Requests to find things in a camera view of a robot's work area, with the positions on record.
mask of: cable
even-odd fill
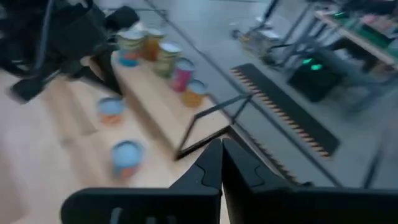
[[[54,0],[49,0],[47,3],[47,7],[45,9],[45,15],[43,19],[43,26],[42,32],[40,35],[40,45],[37,51],[37,57],[33,69],[30,71],[32,74],[31,78],[37,77],[44,64],[45,60],[45,53],[47,50],[47,39],[49,37],[49,26],[50,26],[50,19],[51,19],[51,11],[54,5]]]

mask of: food can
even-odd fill
[[[193,79],[189,81],[187,89],[182,95],[182,100],[185,106],[196,108],[202,104],[206,94],[206,85],[199,80]]]
[[[172,88],[177,92],[185,91],[187,83],[192,79],[195,65],[189,59],[179,58],[175,63],[175,73],[172,79]]]
[[[135,174],[142,161],[143,148],[136,141],[123,141],[112,148],[113,174],[126,179]]]
[[[130,29],[118,34],[119,62],[128,67],[138,65],[138,58],[141,56],[144,43],[143,31]]]
[[[165,37],[165,33],[159,29],[151,28],[147,30],[147,36],[144,41],[143,57],[151,62],[156,61],[159,53],[160,41]]]
[[[170,41],[161,42],[159,47],[160,50],[157,54],[154,71],[160,77],[170,78],[175,60],[180,55],[182,49],[177,43]]]
[[[98,102],[101,122],[106,125],[116,125],[122,121],[124,103],[120,98],[103,98]]]

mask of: black metal stand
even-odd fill
[[[244,107],[250,102],[252,98],[252,93],[246,93],[246,94],[242,94],[239,95],[235,98],[232,98],[230,100],[227,100],[223,103],[220,103],[212,108],[209,108],[207,110],[204,110],[202,112],[199,112],[197,114],[194,115],[194,117],[192,118],[187,130],[185,131],[184,137],[177,149],[177,153],[175,155],[175,159],[179,160],[184,158],[185,156],[195,152],[196,150],[200,149],[201,147],[203,147],[204,145],[208,144],[209,142],[211,142],[211,140],[216,139],[220,136],[222,136],[223,134],[226,134],[229,131],[229,128],[232,124],[234,124],[236,122],[236,118],[238,118],[238,116],[241,114],[242,110],[244,109]],[[239,100],[244,100],[244,102],[242,103],[242,105],[239,107],[239,109],[237,110],[236,114],[232,117],[228,117],[230,124],[227,127],[221,128],[219,131],[216,131],[215,133],[209,135],[208,137],[198,141],[197,143],[193,144],[192,146],[188,146],[186,149],[183,149],[185,143],[187,142],[187,139],[189,138],[191,131],[196,123],[196,121],[206,115],[209,115],[215,111],[218,110],[222,110],[224,109],[226,106],[229,106],[233,103],[236,103]]]

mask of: concrete floor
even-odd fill
[[[271,0],[258,2],[233,2],[220,0],[149,0],[159,9],[169,12],[170,21],[176,25],[189,41],[202,53],[212,58],[224,71],[244,63],[253,63],[271,80],[289,94],[298,104],[309,112],[322,125],[328,128],[341,144],[332,161],[326,161],[301,141],[277,116],[266,107],[264,109],[271,118],[279,123],[288,135],[306,150],[322,167],[345,187],[360,187],[369,164],[380,143],[381,131],[385,128],[386,115],[396,97],[391,93],[378,104],[356,116],[347,116],[349,92],[337,89],[331,96],[318,104],[307,101],[290,86],[286,85],[286,77],[268,69],[258,59],[245,52],[237,40],[230,38],[229,33],[234,27],[247,29],[256,16],[260,16]],[[145,0],[100,0],[100,7],[119,7],[128,4],[135,8],[148,9]],[[285,35],[293,21],[305,7],[304,1],[283,0],[272,17],[276,31]],[[145,24],[158,26],[162,19],[153,12],[140,12]],[[305,24],[298,27],[298,33]],[[197,65],[197,78],[207,82],[210,91],[218,100],[228,100],[238,92],[211,66],[172,26],[165,27],[168,39],[178,42],[187,57]],[[236,110],[238,105],[228,108]],[[274,154],[301,182],[312,181],[318,186],[333,186],[330,179],[319,168],[313,165],[285,135],[276,130],[270,121],[264,118],[252,106],[248,106],[239,118],[239,122],[261,143]],[[398,156],[390,151],[383,160],[375,187],[397,188],[398,180],[395,171],[398,169]]]

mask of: wooden shelf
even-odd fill
[[[139,66],[131,68],[120,65],[117,58],[114,52],[112,66],[124,94],[140,102],[171,146],[177,149],[193,116],[211,108],[214,103],[206,97],[199,108],[188,108],[182,103],[181,95],[171,89],[169,82],[153,73],[153,63],[141,61]],[[220,111],[199,119],[184,148],[228,125],[228,119]]]

